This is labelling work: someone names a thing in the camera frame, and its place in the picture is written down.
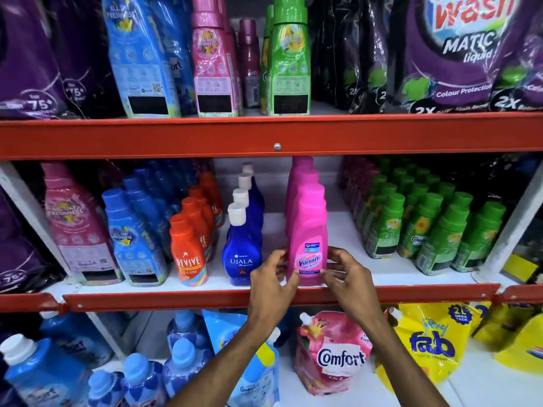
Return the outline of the bright pink stain remover bottle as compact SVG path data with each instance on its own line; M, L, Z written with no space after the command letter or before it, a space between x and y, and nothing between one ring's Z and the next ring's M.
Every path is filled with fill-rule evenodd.
M293 171L290 181L285 208L286 236L289 239L292 233L294 220L297 217L299 203L302 197L302 187L308 184L318 184L320 172L314 168L298 168Z
M329 252L327 219L324 186L299 185L287 222L286 272L287 280L299 274L299 287L317 287L323 283L322 271L327 268Z
M293 175L295 171L297 171L298 167L301 168L313 168L314 160L312 156L293 156L292 157L292 165L289 171L288 181L287 181L287 191L286 191L286 200L285 200L285 208L284 208L284 216L287 215L289 210L289 198L290 198L290 190L292 186L293 181Z

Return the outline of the yellow detergent pouch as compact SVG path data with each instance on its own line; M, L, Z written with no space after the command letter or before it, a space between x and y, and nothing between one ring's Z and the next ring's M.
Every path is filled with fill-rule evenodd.
M492 352L503 350L541 307L534 304L493 304L472 337Z
M510 369L543 376L543 313L525 322L493 359Z
M458 369L483 318L481 307L463 302L398 304L387 313L401 343L436 385Z

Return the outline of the pink softener refill pouch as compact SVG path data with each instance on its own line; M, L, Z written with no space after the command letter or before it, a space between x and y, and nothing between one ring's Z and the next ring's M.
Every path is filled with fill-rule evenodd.
M312 396L349 390L370 360L372 343L350 316L338 311L300 314L294 371Z

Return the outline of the person's left hand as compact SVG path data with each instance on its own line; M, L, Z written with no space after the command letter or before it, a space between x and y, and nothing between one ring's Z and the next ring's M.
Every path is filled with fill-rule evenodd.
M250 273L248 324L264 338L286 314L295 294L282 294L280 275L286 270L287 250L274 250L262 265Z

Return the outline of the red metal shelf beam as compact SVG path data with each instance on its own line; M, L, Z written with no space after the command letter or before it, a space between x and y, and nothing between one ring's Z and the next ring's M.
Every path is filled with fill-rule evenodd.
M509 151L543 151L543 113L0 122L0 161Z
M543 303L543 285L512 286L499 292L497 283L419 285L377 287L382 304L424 302ZM156 291L133 289L128 292L103 293L99 287L90 292L58 283L51 291L31 294L0 294L1 313L108 312L129 310L170 310L246 307L248 289Z

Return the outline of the large green softener bottle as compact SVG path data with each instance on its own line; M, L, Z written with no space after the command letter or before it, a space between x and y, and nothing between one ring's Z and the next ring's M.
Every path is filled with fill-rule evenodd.
M269 69L268 50L270 35L273 27L274 5L270 4L266 10L266 20L264 24L263 44L261 52L261 75L260 75L260 112L262 115L267 114L267 73Z
M311 60L305 0L274 0L268 51L268 116L308 116Z

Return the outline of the row of blue softener bottles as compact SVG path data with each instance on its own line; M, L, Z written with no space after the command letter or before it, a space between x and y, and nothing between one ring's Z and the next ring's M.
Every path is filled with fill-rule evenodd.
M167 162L149 161L102 193L114 257L133 287L158 287L173 263L171 218L181 212L186 183Z

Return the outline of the light blue softener bottle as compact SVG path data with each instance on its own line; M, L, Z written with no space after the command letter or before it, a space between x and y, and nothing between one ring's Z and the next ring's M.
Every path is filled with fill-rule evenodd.
M174 318L167 325L166 334L169 350L182 338L192 342L197 349L212 350L203 317L191 309L176 310Z
M99 369L88 380L87 407L129 407L123 390L124 373Z
M124 363L121 380L129 407L165 407L169 397L163 380L163 364L132 353Z
M180 338L162 370L167 395L173 397L213 358L209 348L198 349L190 340Z

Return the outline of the large blue detergent jug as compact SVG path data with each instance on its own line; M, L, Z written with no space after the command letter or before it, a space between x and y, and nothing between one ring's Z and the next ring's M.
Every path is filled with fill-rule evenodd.
M87 367L96 369L113 358L113 349L86 314L42 311L39 315L42 334Z

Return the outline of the person's right hand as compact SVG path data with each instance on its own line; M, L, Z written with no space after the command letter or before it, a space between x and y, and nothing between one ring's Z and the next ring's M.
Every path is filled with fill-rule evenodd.
M374 335L386 324L386 320L370 270L342 248L329 246L328 258L331 262L326 269L346 273L346 287L331 290L339 305L368 336Z

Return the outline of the dark blue bottle white cap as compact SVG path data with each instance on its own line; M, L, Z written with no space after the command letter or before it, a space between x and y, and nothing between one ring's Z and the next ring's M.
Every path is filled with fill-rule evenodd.
M247 219L246 207L240 202L229 204L229 228L221 259L233 286L250 285L250 273L261 266L261 236L256 235Z
M264 211L266 204L265 204L264 196L261 193L256 183L253 162L243 162L242 172L247 173L251 176L251 188L249 189L249 199L254 201L261 208L261 210Z
M246 189L237 188L233 191L233 201L241 203L245 206L246 223L251 238L258 243L260 247L263 244L262 228L263 228L263 210L256 201L251 200L249 191Z
M249 208L256 217L257 214L260 215L260 218L263 218L265 201L264 197L256 185L256 179L254 175L249 172L243 172L238 175L238 186L241 189L248 191L249 196Z

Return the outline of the row of black detergent pouches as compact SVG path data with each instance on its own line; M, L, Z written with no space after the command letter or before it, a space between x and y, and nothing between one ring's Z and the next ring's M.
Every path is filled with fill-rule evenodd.
M386 96L394 0L313 0L309 6L313 99L349 114L378 114Z

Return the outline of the person's left forearm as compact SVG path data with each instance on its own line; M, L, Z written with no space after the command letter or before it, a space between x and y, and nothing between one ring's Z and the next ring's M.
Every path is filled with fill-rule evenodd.
M165 407L226 407L237 382L275 325L248 320Z

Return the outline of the group of green softener bottles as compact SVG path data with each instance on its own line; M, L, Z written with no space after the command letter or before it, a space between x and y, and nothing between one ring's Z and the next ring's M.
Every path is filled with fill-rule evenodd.
M397 254L428 276L484 263L507 215L509 154L373 157L380 173L354 220L370 258Z

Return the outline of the large blue jug white cap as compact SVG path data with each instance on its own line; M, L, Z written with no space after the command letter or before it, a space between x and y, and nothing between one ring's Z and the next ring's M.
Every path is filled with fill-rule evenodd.
M5 380L28 407L88 407L91 369L51 339L11 335L0 343Z

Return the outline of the maroon softener bottle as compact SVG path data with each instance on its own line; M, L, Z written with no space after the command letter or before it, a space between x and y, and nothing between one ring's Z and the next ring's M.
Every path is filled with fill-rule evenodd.
M256 21L239 21L238 47L240 74L242 78L243 105L246 109L260 107L260 41L256 31Z

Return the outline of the person's right forearm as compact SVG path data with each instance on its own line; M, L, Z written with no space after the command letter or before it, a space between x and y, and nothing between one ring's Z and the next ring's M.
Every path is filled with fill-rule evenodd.
M401 343L380 308L361 321L401 407L450 407Z

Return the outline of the large pink softener bottle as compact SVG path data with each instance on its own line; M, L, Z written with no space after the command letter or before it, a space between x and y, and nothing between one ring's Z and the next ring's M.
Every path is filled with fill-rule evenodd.
M200 117L240 115L234 63L218 0L192 0L194 90Z
M237 110L238 115L243 115L243 97L242 97L242 84L241 84L241 77L240 77L240 71L238 68L238 61L237 61L237 50L236 50L236 44L234 41L234 29L230 23L230 20L228 18L227 14L227 4L225 0L218 0L219 5L219 11L221 13L221 16L223 18L223 26L224 30L227 34L227 39L230 43L230 56L232 58L232 63L234 66L234 74L236 78L236 94L237 94Z
M114 257L105 212L64 162L41 162L44 210L71 276L86 286L124 281Z

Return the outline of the blue softener refill pouch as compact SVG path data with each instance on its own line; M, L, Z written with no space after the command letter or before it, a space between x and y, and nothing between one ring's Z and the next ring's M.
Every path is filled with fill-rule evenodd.
M247 320L244 313L201 311L214 354L220 352ZM259 348L236 384L226 407L273 407L280 401L279 352L275 341L281 331L275 327Z

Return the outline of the white metal shelf brace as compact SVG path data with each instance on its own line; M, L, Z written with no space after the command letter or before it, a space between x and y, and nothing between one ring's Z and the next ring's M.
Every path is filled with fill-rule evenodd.
M128 348L123 340L123 332L113 323L113 319L104 313L87 312L86 315L97 328L104 340L112 348L119 360L124 360L128 355Z
M477 271L471 274L476 283L498 283L499 287L502 286L499 281L501 270L542 206L543 160L520 197L487 259Z
M0 185L41 238L44 245L64 270L66 276L70 277L70 269L55 244L44 208L10 161L0 161Z

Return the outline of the large blue softener bottle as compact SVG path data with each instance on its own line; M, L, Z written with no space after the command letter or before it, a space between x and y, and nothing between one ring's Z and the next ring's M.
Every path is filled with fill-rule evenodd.
M182 0L149 0L149 5L173 75L181 114L196 115L194 67L188 46L189 16Z
M128 118L180 118L170 63L148 0L101 0L108 57Z

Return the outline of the large purple liquid detergent pouch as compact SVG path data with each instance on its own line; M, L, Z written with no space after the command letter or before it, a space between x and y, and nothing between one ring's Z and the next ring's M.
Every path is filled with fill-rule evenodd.
M381 113L488 112L543 0L394 0Z
M491 112L543 112L543 9L493 87Z

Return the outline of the yellow packet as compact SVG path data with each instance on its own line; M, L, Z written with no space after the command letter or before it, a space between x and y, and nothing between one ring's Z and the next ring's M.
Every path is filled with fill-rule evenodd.
M543 264L515 253L506 260L501 273L519 284L543 285Z

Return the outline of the orange starch bottle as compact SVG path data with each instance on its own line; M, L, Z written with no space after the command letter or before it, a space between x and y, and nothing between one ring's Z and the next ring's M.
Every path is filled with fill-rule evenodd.
M199 183L211 206L216 227L224 225L224 210L221 192L212 172L205 171L199 175Z
M171 251L181 283L187 287L200 287L207 282L204 249L194 226L183 213L170 219Z
M194 233L198 238L205 254L206 261L213 259L212 234L213 227L209 224L208 219L204 215L204 210L200 205L199 199L191 196L181 200L181 206L184 216L194 229Z
M216 239L216 224L214 220L213 211L210 205L210 202L200 185L194 185L188 188L188 194L190 197L195 198L201 214L207 224L208 229L210 230L211 244L215 245L217 242Z

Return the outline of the row of maroon softener bottles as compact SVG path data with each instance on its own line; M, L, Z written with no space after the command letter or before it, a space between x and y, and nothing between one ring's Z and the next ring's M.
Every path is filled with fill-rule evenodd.
M374 176L379 173L380 169L373 156L346 155L342 157L337 175L337 186L353 220L356 220L362 199Z

